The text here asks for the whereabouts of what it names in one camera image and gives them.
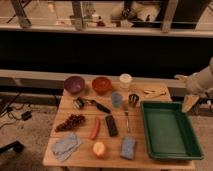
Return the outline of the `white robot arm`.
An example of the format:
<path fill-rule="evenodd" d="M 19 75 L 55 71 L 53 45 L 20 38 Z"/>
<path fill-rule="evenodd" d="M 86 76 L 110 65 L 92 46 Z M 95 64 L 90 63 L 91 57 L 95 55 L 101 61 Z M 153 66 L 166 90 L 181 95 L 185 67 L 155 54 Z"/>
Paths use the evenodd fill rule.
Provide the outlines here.
<path fill-rule="evenodd" d="M 182 104 L 182 111 L 188 112 L 199 99 L 207 98 L 213 93 L 213 57 L 209 65 L 201 71 L 189 76 L 177 74 L 174 78 L 183 82 L 188 91 Z"/>

